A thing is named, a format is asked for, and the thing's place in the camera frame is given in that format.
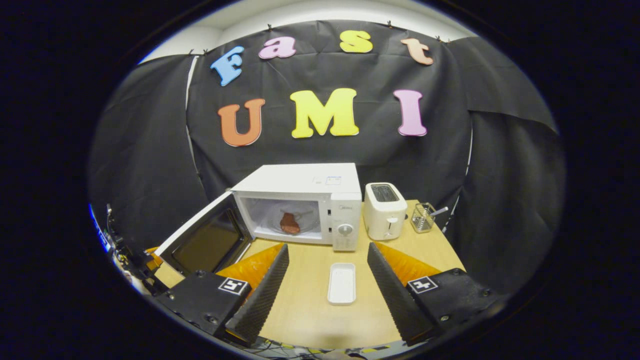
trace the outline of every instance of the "metal utensil holder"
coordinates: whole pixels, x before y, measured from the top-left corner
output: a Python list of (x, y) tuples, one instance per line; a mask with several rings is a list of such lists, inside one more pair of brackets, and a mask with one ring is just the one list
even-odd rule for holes
[(436, 209), (428, 202), (420, 202), (415, 205), (413, 216), (411, 217), (411, 225), (413, 225), (416, 233), (431, 231), (435, 223), (435, 217), (432, 217), (430, 214), (435, 211)]

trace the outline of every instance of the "blue letter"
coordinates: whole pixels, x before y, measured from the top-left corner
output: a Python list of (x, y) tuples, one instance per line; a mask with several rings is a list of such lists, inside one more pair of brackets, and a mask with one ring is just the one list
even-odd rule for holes
[(222, 78), (222, 81), (220, 81), (221, 86), (229, 84), (242, 72), (241, 69), (234, 68), (234, 65), (240, 66), (242, 64), (242, 58), (238, 54), (243, 51), (244, 47), (236, 46), (211, 64), (211, 68), (216, 69)]

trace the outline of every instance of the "wooden table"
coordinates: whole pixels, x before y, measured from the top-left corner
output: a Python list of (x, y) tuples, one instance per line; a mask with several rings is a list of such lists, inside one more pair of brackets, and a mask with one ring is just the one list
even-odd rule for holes
[[(408, 200), (407, 214), (417, 200)], [(289, 267), (260, 336), (313, 348), (370, 347), (400, 340), (391, 313), (367, 264), (372, 240), (360, 218), (358, 247), (354, 252), (334, 252), (327, 245), (289, 244)], [(405, 220), (398, 239), (381, 241), (441, 271), (464, 270), (437, 225), (418, 234)], [(256, 239), (243, 258), (279, 244)], [(348, 306), (333, 306), (327, 300), (329, 271), (333, 263), (356, 266), (356, 300)]]

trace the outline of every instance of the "open microwave door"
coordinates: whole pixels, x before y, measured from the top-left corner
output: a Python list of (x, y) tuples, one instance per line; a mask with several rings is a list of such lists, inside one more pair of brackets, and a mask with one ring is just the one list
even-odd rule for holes
[(184, 276), (217, 272), (238, 262), (252, 240), (233, 193), (225, 192), (173, 233), (156, 255)]

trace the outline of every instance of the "toaster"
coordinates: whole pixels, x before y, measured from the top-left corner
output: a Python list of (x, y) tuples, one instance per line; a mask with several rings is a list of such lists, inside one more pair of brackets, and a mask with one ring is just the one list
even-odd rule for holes
[(400, 236), (406, 201), (390, 183), (369, 183), (365, 186), (364, 224), (373, 240), (390, 240)]

